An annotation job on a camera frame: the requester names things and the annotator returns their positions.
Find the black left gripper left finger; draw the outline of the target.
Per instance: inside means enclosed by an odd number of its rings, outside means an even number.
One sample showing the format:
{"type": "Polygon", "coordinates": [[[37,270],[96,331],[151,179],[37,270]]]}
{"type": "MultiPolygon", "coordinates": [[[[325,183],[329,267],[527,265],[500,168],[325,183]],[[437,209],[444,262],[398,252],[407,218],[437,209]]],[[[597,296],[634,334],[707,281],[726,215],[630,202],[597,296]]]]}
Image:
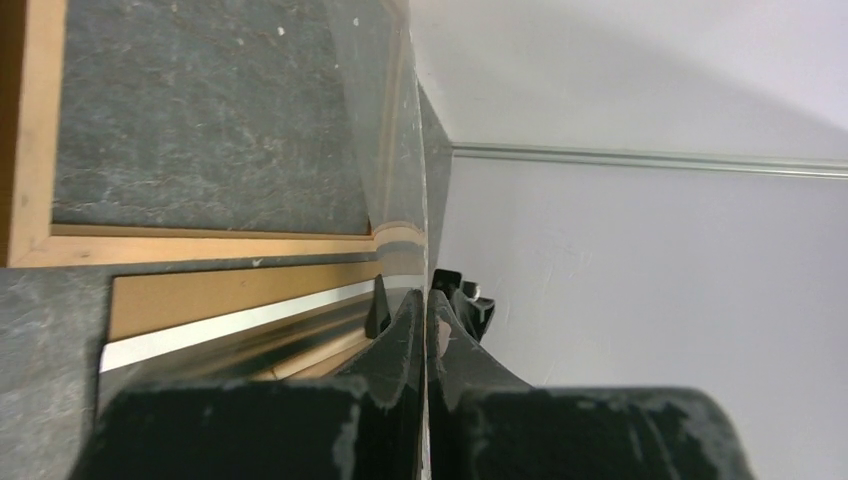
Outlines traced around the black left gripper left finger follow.
{"type": "Polygon", "coordinates": [[[117,396],[74,479],[416,479],[424,295],[330,377],[152,383],[117,396]]]}

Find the clear acrylic glazing sheet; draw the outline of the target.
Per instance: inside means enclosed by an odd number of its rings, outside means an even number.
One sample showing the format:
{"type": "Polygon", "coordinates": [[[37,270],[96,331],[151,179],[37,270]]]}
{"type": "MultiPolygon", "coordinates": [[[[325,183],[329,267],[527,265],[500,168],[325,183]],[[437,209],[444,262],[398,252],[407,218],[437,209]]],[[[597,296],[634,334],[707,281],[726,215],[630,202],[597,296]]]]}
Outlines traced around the clear acrylic glazing sheet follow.
{"type": "Polygon", "coordinates": [[[369,223],[425,227],[427,243],[383,245],[391,324],[339,373],[363,382],[353,447],[356,479],[420,476],[423,337],[428,290],[428,206],[421,100],[405,1],[327,5],[342,70],[369,223]]]}

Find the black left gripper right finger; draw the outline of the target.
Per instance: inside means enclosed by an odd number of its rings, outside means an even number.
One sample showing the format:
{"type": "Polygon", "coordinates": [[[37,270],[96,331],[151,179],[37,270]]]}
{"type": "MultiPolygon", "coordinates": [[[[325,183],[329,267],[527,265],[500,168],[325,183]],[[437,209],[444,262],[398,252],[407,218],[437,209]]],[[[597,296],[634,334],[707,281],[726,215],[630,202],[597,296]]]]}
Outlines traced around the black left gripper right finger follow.
{"type": "Polygon", "coordinates": [[[750,479],[724,411],[688,388],[541,388],[495,360],[432,291],[427,307],[436,479],[750,479]]]}

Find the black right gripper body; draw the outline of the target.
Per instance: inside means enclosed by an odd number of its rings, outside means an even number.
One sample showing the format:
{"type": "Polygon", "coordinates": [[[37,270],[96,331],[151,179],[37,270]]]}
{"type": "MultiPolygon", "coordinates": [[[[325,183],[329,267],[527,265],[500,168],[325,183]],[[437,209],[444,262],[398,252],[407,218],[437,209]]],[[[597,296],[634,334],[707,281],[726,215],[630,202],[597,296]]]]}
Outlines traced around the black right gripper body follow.
{"type": "Polygon", "coordinates": [[[495,300],[483,297],[478,283],[466,280],[461,272],[453,270],[436,269],[432,288],[446,296],[459,323],[480,342],[493,318],[495,300]]]}

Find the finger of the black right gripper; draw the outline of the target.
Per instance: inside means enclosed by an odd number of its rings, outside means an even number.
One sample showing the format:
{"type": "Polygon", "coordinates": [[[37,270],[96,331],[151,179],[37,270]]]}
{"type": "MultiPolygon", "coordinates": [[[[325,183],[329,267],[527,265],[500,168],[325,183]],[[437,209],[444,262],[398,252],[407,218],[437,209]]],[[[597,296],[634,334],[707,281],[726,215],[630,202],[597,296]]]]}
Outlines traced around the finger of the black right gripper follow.
{"type": "Polygon", "coordinates": [[[364,324],[364,332],[368,339],[376,339],[391,324],[391,311],[383,276],[378,274],[374,279],[373,296],[364,324]]]}

